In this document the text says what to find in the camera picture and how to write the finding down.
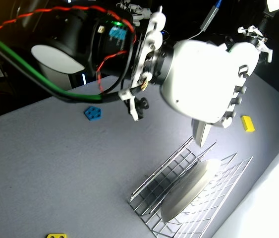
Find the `wire basket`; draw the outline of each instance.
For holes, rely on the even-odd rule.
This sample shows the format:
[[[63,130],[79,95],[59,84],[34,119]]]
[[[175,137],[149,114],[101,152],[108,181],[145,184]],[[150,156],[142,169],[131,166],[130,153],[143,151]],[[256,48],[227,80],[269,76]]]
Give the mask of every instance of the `wire basket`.
[[[179,215],[164,223],[160,208],[171,187],[197,162],[204,161],[214,143],[196,156],[190,137],[131,195],[129,205],[157,238],[201,238],[236,186],[252,158],[235,164],[236,153],[222,159],[220,171]]]

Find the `dark background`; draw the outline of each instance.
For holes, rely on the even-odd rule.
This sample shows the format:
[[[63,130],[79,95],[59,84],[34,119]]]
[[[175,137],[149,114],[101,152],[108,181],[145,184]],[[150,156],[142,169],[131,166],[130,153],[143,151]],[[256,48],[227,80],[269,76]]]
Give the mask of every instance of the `dark background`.
[[[44,7],[47,2],[47,0],[0,0],[0,23],[6,19],[13,18],[17,14],[18,6],[21,6],[20,10],[35,9]],[[111,0],[107,0],[107,2],[115,5],[118,1],[113,3]],[[139,4],[142,7],[150,7],[152,12],[157,10],[159,5],[163,6],[163,12],[167,17],[165,29],[170,33],[170,44],[198,33],[199,26],[215,2],[215,0],[192,0],[186,2],[132,1],[132,3]],[[220,44],[225,41],[226,36],[230,36],[237,41],[237,28],[239,26],[248,27],[251,24],[257,25],[262,16],[261,5],[264,2],[264,0],[223,0],[221,8],[208,30],[196,39],[211,40],[216,44]],[[269,39],[267,46],[274,50],[273,62],[268,65],[262,63],[256,68],[255,72],[279,91],[279,12],[270,22],[265,33]],[[3,34],[3,37],[8,37],[11,41],[23,37],[18,33],[17,28],[13,27],[4,29],[0,34]],[[23,56],[27,57],[27,60],[35,65],[35,61],[28,52],[24,52]],[[3,60],[2,67],[7,72],[8,77],[0,79],[0,115],[49,96],[48,93]]]

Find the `green led light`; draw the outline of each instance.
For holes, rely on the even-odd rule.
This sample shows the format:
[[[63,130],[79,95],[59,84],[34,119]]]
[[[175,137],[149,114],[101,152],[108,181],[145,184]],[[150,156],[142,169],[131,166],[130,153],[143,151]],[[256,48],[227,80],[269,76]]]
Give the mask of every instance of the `green led light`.
[[[118,21],[112,21],[113,24],[115,24],[116,26],[123,26],[124,24]]]

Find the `white plate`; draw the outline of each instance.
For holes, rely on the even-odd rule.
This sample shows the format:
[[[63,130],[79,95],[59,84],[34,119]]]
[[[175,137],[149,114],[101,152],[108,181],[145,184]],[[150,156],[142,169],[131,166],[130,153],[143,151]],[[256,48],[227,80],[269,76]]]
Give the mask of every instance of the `white plate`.
[[[210,159],[196,164],[176,183],[161,206],[161,216],[168,222],[182,212],[220,170],[221,161]]]

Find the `white light strip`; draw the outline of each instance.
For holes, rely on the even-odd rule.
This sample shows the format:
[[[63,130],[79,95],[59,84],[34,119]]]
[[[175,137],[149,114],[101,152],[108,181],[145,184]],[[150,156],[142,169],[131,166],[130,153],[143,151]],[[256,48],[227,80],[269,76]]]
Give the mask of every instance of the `white light strip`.
[[[82,74],[82,78],[83,78],[84,85],[86,85],[86,80],[85,80],[85,75],[84,74]]]

